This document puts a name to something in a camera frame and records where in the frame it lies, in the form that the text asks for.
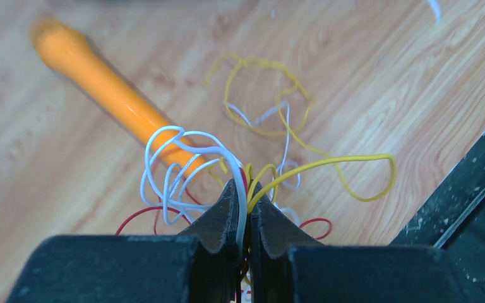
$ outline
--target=wood grain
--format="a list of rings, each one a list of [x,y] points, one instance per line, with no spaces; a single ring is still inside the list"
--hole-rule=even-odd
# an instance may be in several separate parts
[[[325,167],[303,174],[299,191],[282,189],[280,204],[303,220],[331,219],[326,243],[386,244],[485,130],[485,1],[440,6],[436,24],[418,0],[0,0],[0,302],[46,237],[111,234],[143,207],[143,146],[42,64],[28,40],[34,20],[54,16],[86,33],[174,123],[212,132],[257,167],[279,163],[284,139],[262,138],[227,118],[229,64],[208,90],[201,84],[225,51],[285,62],[319,99],[301,137],[334,155],[391,153],[398,182],[382,200],[360,203]],[[244,72],[231,100],[257,117],[285,85],[277,73]],[[296,124],[307,102],[290,101]],[[289,156],[319,158],[296,145]],[[385,163],[342,167],[366,196],[389,175]],[[208,177],[191,190],[206,203],[220,192]],[[150,234],[152,216],[126,232]]]

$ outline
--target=orange handle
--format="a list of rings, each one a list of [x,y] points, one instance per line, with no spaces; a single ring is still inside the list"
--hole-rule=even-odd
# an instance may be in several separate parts
[[[56,20],[44,20],[33,26],[31,38],[48,67],[74,80],[144,144],[156,130],[170,125],[93,53],[80,32]],[[159,149],[175,134],[175,131],[161,133],[153,142],[153,149]],[[184,138],[181,141],[190,145]],[[169,152],[163,152],[161,157],[168,164],[177,162],[184,167],[193,156],[175,144],[166,150]],[[196,159],[185,176],[204,163],[203,158]]]

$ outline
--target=wooden surface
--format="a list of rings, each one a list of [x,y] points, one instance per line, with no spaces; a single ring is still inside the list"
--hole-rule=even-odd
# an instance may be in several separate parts
[[[281,189],[280,204],[301,220],[331,219],[326,243],[386,244],[485,130],[485,1],[440,5],[436,24],[421,0],[0,0],[0,301],[46,237],[111,234],[144,207],[143,146],[44,66],[28,39],[33,20],[55,16],[86,33],[176,124],[217,135],[257,167],[279,163],[284,139],[259,137],[227,118],[229,64],[208,90],[202,83],[225,51],[285,62],[319,99],[301,137],[334,155],[391,153],[398,181],[384,199],[360,203],[331,167],[320,168],[302,175],[298,192]],[[232,101],[257,117],[284,85],[277,73],[243,73]],[[296,124],[306,104],[289,100]],[[267,125],[280,127],[276,117]],[[289,157],[320,158],[297,145]],[[386,163],[342,167],[365,196],[389,174]],[[205,203],[220,192],[208,176],[191,190]],[[151,234],[152,217],[125,232]]]

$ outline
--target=orange marker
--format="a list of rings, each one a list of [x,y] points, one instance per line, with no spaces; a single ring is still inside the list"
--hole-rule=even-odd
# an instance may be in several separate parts
[[[144,144],[156,130],[169,125],[93,53],[80,32],[56,20],[44,20],[33,26],[31,38],[46,65],[74,80]],[[175,131],[160,134],[152,144],[153,149],[158,149],[175,134]],[[190,145],[184,138],[181,141]],[[169,145],[166,150],[174,149],[175,152],[163,152],[161,157],[168,164],[177,162],[184,167],[193,154],[175,144]],[[204,163],[203,158],[196,159],[185,176],[188,177]]]

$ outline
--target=orange rounded end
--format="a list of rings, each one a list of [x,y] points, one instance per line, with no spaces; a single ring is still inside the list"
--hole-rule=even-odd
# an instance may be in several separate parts
[[[80,32],[55,19],[36,22],[31,28],[30,38],[45,64],[64,73],[74,57],[92,53]]]

